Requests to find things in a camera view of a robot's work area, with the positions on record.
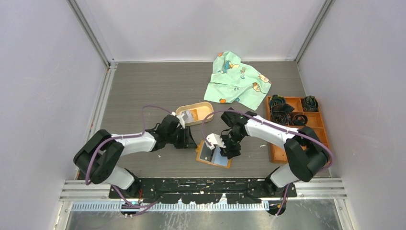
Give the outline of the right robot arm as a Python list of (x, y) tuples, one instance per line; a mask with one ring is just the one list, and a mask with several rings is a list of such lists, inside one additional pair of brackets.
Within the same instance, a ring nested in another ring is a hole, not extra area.
[(241, 154), (240, 143), (245, 137), (259, 138), (284, 149), (287, 163), (265, 178), (264, 187), (270, 196), (279, 196), (285, 186), (293, 182), (309, 182), (332, 162), (331, 151), (321, 143), (310, 127), (287, 127), (268, 121), (253, 112), (243, 114), (232, 109), (223, 112), (221, 119), (229, 130), (227, 134), (220, 136), (224, 145), (220, 153), (228, 159)]

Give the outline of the black credit card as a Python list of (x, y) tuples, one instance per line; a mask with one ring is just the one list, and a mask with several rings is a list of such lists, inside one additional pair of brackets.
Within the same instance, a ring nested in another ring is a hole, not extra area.
[(213, 150), (204, 146), (201, 150), (199, 159), (203, 161), (211, 162), (213, 157)]

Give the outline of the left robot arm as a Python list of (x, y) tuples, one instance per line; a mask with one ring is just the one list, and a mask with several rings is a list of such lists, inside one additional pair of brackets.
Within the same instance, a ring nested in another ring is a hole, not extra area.
[(140, 180), (128, 169), (117, 166), (122, 156), (154, 152), (172, 144), (176, 149), (195, 149), (190, 127), (179, 115), (170, 114), (152, 129), (129, 135), (97, 131), (76, 153), (74, 164), (85, 174), (87, 184), (108, 183), (128, 198), (141, 190)]

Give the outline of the orange leather card holder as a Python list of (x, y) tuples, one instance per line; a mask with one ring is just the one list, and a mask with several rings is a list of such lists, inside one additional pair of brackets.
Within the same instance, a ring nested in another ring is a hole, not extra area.
[(217, 166), (217, 167), (221, 167), (221, 168), (226, 168), (226, 169), (230, 168), (230, 166), (231, 166), (231, 160), (228, 160), (226, 157), (222, 157), (222, 156), (220, 155), (220, 148), (219, 148), (219, 147), (216, 147), (216, 148), (213, 150), (213, 157), (212, 157), (212, 161), (211, 161), (211, 162), (200, 160), (200, 159), (199, 159), (199, 156), (200, 156), (201, 150), (202, 150), (202, 148), (203, 148), (204, 146), (206, 146), (206, 144), (205, 144), (205, 142), (202, 140), (202, 141), (200, 142), (200, 144), (197, 146), (197, 149), (195, 150), (196, 153), (197, 153), (196, 160), (197, 160), (198, 162), (202, 162), (202, 163), (206, 163), (206, 164), (209, 164), (209, 165), (213, 165), (213, 166)]

